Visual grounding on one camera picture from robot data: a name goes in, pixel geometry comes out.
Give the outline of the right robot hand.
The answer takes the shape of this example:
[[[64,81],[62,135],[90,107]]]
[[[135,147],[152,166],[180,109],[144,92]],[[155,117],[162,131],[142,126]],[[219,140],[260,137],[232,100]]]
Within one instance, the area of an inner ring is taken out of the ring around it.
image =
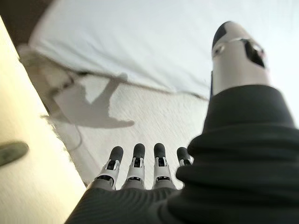
[[[176,189],[161,143],[154,181],[144,187],[143,144],[127,178],[115,184],[123,149],[112,149],[67,218],[68,224],[296,224],[299,221],[299,131],[269,79],[265,51],[227,21],[212,44],[213,69],[202,134],[177,150]]]

